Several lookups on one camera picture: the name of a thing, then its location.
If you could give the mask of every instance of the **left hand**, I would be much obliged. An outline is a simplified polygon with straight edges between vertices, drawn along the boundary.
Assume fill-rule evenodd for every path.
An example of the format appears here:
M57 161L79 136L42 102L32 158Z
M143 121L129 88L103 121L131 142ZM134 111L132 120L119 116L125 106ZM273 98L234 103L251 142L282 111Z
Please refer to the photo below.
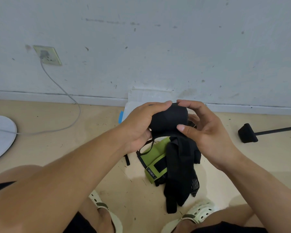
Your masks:
M125 150L127 153L136 152L151 138L148 129L152 115L165 111L172 104L172 101L164 103L148 102L134 109L128 117L118 126L126 136L127 143Z

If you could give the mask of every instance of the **electrical outlet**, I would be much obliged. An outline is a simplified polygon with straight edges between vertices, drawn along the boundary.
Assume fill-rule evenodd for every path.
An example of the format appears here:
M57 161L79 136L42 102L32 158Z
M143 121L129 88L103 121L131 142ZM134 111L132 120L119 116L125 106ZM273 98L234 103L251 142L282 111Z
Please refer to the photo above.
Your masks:
M50 65L61 65L61 61L55 51L54 47L51 46L33 46L37 55L42 57L44 64Z

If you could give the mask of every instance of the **fingernail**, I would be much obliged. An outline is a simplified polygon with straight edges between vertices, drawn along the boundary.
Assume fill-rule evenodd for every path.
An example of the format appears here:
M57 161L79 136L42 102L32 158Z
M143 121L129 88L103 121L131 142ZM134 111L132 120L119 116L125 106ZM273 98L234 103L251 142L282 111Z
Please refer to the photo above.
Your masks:
M184 125L182 125L182 124L179 124L179 125L177 125L177 129L180 131L180 132L182 132L183 130L184 130Z

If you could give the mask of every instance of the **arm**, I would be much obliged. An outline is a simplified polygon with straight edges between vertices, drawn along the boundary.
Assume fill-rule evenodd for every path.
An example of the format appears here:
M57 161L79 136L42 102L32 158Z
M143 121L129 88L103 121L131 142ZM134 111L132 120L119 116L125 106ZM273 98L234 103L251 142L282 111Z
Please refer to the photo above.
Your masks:
M197 129L178 125L196 141L201 153L233 182L269 233L291 232L291 189L244 156L232 143L220 119L203 103L178 100L193 109Z
M136 108L116 128L0 191L0 232L63 232L82 202L126 153L150 138L152 115L171 101Z

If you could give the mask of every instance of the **white cable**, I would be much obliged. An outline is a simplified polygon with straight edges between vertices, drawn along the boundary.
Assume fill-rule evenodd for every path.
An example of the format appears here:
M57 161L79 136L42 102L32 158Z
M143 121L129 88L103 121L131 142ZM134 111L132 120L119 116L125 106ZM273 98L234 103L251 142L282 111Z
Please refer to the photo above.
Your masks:
M53 83L55 83L71 100L73 100L79 107L79 115L77 117L77 119L72 123L70 124L68 127L64 127L64 128L61 128L61 129L55 129L55 130L46 130L46 131L41 131L41 132L11 132L11 131L7 131L7 130L2 130L0 129L0 132L8 132L8 133L14 133L14 134L19 134L19 135L38 135L38 134L42 134L42 133L48 133L48 132L58 132L58 131L62 131L62 130L65 130L67 128L70 128L72 127L79 119L80 115L81 115L81 107L79 105L78 102L76 102L75 99L73 99L57 82L55 82L51 77L50 75L46 72L46 70L44 69L44 66L43 66L43 63L42 63L42 59L40 59L40 63L41 63L41 66L42 66L42 69L43 71L46 73L46 75L53 81Z

